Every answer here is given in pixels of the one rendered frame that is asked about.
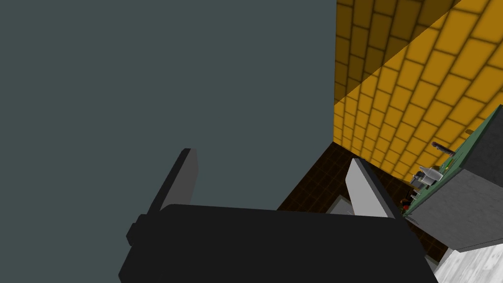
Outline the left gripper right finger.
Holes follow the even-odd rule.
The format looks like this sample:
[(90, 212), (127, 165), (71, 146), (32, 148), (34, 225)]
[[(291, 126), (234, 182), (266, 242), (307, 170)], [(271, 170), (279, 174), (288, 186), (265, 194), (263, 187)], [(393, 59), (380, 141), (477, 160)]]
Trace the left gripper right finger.
[(351, 160), (345, 184), (355, 215), (401, 218), (400, 210), (366, 160)]

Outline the grey cabinet with green top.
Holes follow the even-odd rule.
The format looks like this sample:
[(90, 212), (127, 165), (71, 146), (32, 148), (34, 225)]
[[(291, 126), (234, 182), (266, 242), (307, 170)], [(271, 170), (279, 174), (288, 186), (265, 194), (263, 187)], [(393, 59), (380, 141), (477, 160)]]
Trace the grey cabinet with green top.
[(503, 105), (441, 166), (404, 217), (459, 252), (503, 244)]

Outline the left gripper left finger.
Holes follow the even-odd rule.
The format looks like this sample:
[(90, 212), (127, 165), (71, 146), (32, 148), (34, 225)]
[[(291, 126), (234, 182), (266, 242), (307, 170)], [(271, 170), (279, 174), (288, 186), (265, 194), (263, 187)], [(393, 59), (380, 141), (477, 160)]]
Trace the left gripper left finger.
[(185, 148), (173, 164), (154, 197), (147, 214), (158, 213), (170, 204), (189, 204), (198, 176), (197, 150)]

